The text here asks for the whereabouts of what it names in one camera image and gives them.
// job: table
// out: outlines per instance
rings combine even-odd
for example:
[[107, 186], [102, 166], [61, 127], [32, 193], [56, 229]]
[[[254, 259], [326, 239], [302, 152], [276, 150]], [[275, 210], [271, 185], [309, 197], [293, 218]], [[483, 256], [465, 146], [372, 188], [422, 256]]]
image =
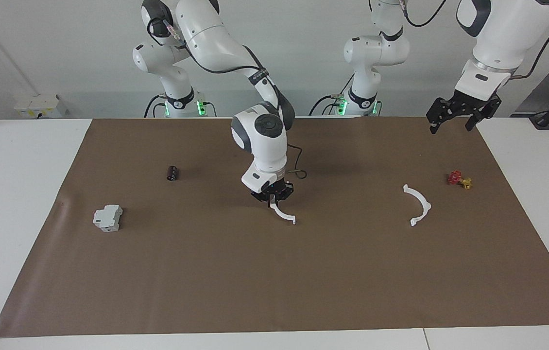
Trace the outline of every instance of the table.
[[[0, 121], [0, 311], [90, 120]], [[549, 132], [528, 120], [479, 126], [549, 250]], [[549, 326], [0, 339], [2, 348], [547, 349]]]

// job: white plastic arc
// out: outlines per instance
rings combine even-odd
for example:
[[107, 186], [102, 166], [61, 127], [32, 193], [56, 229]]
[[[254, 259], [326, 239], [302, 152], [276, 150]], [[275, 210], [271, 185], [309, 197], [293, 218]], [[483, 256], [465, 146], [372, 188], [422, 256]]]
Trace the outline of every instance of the white plastic arc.
[[274, 209], [274, 212], [276, 212], [276, 214], [279, 215], [279, 217], [281, 217], [281, 219], [284, 219], [284, 220], [287, 220], [287, 221], [292, 221], [292, 224], [296, 225], [296, 216], [287, 215], [286, 213], [282, 212], [281, 209], [279, 209], [279, 207], [277, 206], [274, 198], [272, 198], [270, 200], [270, 208]]
[[411, 226], [415, 226], [417, 222], [421, 221], [424, 217], [426, 217], [426, 215], [428, 215], [428, 211], [432, 208], [432, 204], [426, 201], [426, 198], [419, 193], [419, 191], [409, 188], [407, 184], [404, 185], [404, 192], [414, 195], [414, 197], [419, 199], [419, 202], [421, 202], [421, 205], [424, 207], [424, 213], [420, 217], [413, 217], [411, 219]]

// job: wall outlet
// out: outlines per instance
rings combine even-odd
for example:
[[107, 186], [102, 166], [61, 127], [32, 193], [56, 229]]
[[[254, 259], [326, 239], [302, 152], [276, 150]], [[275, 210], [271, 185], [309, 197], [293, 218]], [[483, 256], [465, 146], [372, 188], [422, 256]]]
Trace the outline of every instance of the wall outlet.
[[13, 107], [22, 118], [64, 118], [67, 107], [57, 95], [39, 95], [18, 101]]

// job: robotic arm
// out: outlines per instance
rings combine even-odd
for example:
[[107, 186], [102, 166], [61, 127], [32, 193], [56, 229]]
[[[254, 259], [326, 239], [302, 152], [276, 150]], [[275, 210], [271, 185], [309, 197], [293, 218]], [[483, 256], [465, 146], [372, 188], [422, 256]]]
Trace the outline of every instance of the robotic arm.
[[[172, 57], [167, 64], [172, 65], [173, 58], [190, 56], [210, 73], [237, 71], [245, 75], [259, 92], [263, 102], [235, 115], [232, 121], [234, 140], [254, 156], [242, 182], [260, 201], [286, 199], [294, 191], [284, 180], [286, 131], [292, 128], [294, 108], [255, 54], [231, 37], [219, 16], [217, 0], [145, 0], [142, 13], [152, 37], [161, 46], [172, 45], [174, 55], [167, 55]], [[179, 79], [184, 72], [179, 70], [173, 76], [173, 86], [179, 89], [180, 84], [175, 83], [182, 83], [183, 91], [178, 94], [183, 95], [189, 86], [187, 80]]]
[[352, 38], [344, 57], [354, 67], [354, 81], [345, 93], [346, 115], [369, 115], [376, 104], [380, 74], [375, 66], [395, 66], [408, 58], [410, 43], [402, 26], [399, 0], [370, 0], [372, 22], [378, 35]]
[[132, 59], [141, 71], [155, 74], [164, 87], [166, 109], [170, 117], [199, 117], [206, 115], [203, 95], [190, 84], [187, 71], [175, 66], [189, 57], [188, 51], [166, 29], [159, 18], [171, 17], [171, 10], [161, 1], [145, 0], [141, 17], [156, 43], [141, 42], [132, 50]]
[[460, 115], [471, 116], [468, 131], [494, 116], [501, 104], [497, 90], [512, 78], [549, 26], [549, 0], [461, 0], [457, 19], [477, 38], [477, 45], [454, 96], [437, 98], [426, 115], [433, 134]]

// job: capacitor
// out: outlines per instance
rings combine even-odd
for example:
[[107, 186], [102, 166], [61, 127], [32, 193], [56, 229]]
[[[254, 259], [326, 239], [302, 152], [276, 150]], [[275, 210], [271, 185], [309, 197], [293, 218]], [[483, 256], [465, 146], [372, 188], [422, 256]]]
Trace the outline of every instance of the capacitor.
[[177, 170], [176, 166], [170, 166], [169, 170], [166, 172], [166, 179], [169, 181], [176, 181], [177, 176], [179, 175], [179, 170]]

